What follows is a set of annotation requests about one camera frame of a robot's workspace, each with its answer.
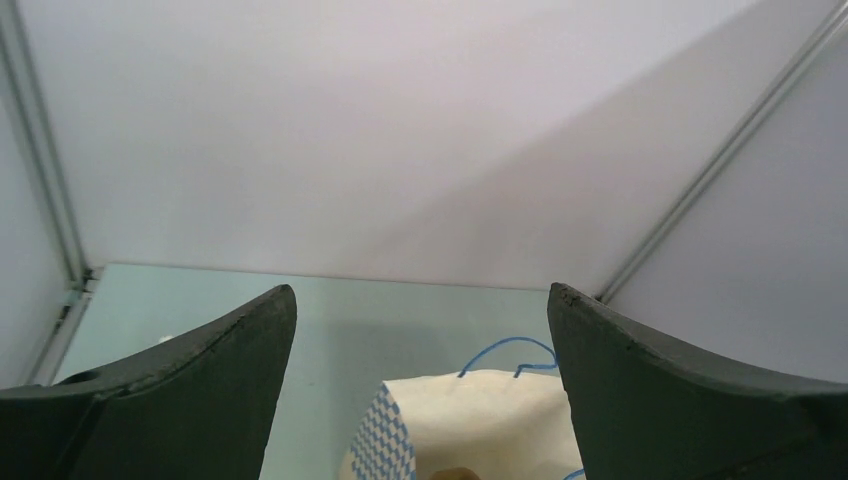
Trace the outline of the checkered paper takeout bag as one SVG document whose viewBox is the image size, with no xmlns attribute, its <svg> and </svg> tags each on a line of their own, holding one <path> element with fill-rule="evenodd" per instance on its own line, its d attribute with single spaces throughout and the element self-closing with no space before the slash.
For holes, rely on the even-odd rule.
<svg viewBox="0 0 848 480">
<path fill-rule="evenodd" d="M 384 381 L 343 456 L 341 479 L 583 479 L 553 349 L 544 362 Z"/>
</svg>

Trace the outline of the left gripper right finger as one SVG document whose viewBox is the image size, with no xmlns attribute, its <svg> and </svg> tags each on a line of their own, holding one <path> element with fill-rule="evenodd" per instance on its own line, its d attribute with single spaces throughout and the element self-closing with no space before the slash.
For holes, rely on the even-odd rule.
<svg viewBox="0 0 848 480">
<path fill-rule="evenodd" d="M 590 479 L 843 479 L 847 387 L 739 362 L 555 283 L 551 338 Z"/>
</svg>

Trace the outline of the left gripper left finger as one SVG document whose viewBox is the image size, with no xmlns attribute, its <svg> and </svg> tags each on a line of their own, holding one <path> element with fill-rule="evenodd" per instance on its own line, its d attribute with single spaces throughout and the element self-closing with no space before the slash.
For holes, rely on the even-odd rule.
<svg viewBox="0 0 848 480">
<path fill-rule="evenodd" d="M 297 323 L 276 286 L 168 341 L 1 393 L 5 479 L 256 479 Z"/>
</svg>

